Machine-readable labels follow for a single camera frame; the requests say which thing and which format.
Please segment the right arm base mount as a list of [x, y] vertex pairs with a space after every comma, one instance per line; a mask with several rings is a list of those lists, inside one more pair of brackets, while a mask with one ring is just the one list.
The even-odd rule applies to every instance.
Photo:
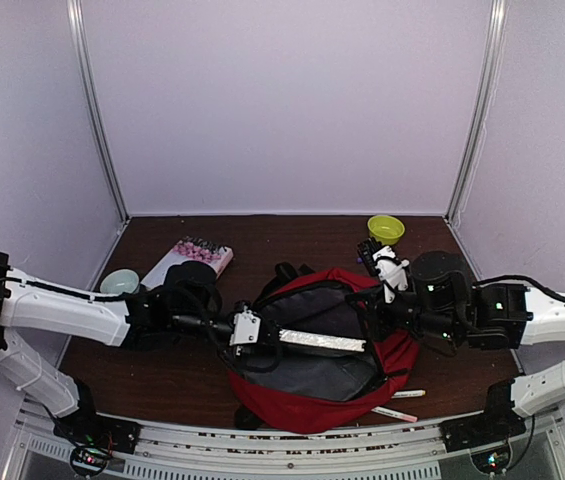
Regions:
[[491, 385], [481, 413], [439, 424], [446, 452], [468, 450], [474, 468], [490, 479], [505, 476], [520, 464], [535, 434], [535, 416], [527, 426], [526, 418], [513, 410], [513, 384], [510, 379]]

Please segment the white floral book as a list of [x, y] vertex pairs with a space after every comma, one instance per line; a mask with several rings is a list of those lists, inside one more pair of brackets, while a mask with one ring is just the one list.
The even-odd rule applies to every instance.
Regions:
[[141, 284], [147, 289], [162, 285], [170, 267], [193, 261], [210, 266], [219, 277], [234, 258], [233, 249], [200, 237], [185, 236], [179, 239], [169, 251], [142, 278]]

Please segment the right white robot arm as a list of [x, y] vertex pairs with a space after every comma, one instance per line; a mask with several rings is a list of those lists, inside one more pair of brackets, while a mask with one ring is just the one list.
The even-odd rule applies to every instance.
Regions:
[[[516, 349], [565, 342], [565, 293], [524, 275], [472, 282], [463, 258], [443, 251], [401, 260], [389, 247], [363, 259], [383, 289], [375, 310], [381, 332], [402, 329], [457, 348]], [[497, 440], [513, 424], [565, 400], [565, 360], [489, 388], [474, 430]]]

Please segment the grey book with black logo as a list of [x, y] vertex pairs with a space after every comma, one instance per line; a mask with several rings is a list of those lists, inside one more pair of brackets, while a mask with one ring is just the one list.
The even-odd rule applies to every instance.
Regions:
[[309, 348], [318, 348], [349, 353], [362, 353], [365, 351], [366, 341], [349, 337], [338, 337], [297, 330], [281, 329], [279, 340], [282, 343]]

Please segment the red backpack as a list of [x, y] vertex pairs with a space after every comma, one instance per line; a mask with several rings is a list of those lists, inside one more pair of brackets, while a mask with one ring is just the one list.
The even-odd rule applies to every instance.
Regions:
[[369, 348], [349, 353], [286, 345], [281, 355], [252, 354], [228, 372], [241, 405], [273, 428], [316, 434], [388, 402], [407, 383], [420, 347], [400, 330], [369, 339], [365, 312], [348, 298], [376, 285], [341, 268], [277, 264], [252, 304], [256, 314], [280, 328], [361, 339]]

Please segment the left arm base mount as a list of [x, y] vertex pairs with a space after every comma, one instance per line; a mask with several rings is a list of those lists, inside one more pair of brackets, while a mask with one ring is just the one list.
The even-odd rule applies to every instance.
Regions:
[[54, 423], [54, 434], [73, 445], [69, 456], [71, 469], [79, 477], [91, 479], [107, 468], [114, 453], [135, 452], [141, 426], [98, 414], [89, 387], [80, 380], [75, 383], [78, 409], [64, 417], [47, 413]]

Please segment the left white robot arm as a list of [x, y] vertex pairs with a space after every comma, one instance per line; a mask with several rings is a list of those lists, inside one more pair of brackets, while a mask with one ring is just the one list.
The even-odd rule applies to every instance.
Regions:
[[58, 371], [28, 345], [20, 328], [53, 331], [127, 350], [158, 349], [180, 335], [226, 346], [233, 327], [222, 319], [213, 270], [198, 262], [174, 266], [160, 286], [98, 294], [40, 280], [0, 252], [0, 373], [36, 398], [85, 444], [106, 433], [89, 388]]

